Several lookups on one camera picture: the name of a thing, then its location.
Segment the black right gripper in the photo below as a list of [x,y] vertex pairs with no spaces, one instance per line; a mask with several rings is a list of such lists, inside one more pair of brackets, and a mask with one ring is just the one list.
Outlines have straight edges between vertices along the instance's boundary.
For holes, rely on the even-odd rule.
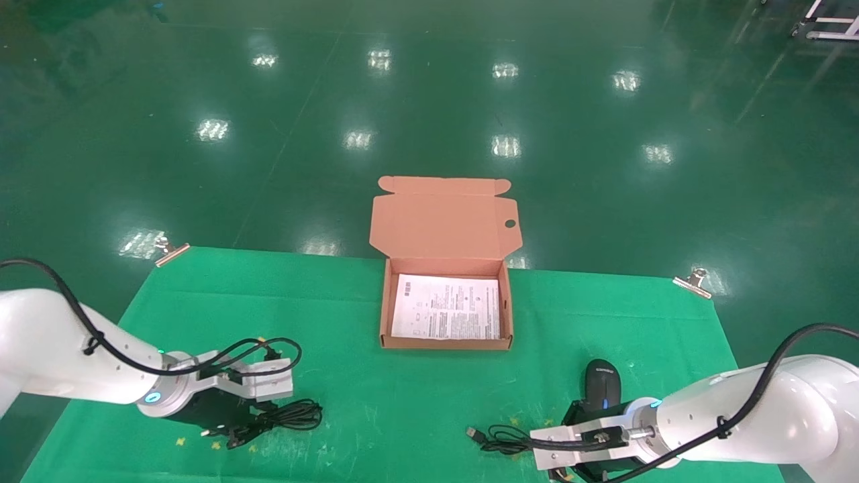
[[656,459],[656,409],[650,400],[578,400],[554,428],[554,470],[586,482],[640,470]]

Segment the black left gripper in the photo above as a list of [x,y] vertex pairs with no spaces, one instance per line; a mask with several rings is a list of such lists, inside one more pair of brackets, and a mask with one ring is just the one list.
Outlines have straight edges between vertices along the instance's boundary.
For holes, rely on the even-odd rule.
[[260,402],[218,388],[207,388],[191,394],[184,405],[166,419],[220,435],[250,428],[258,415],[269,410],[270,401]]

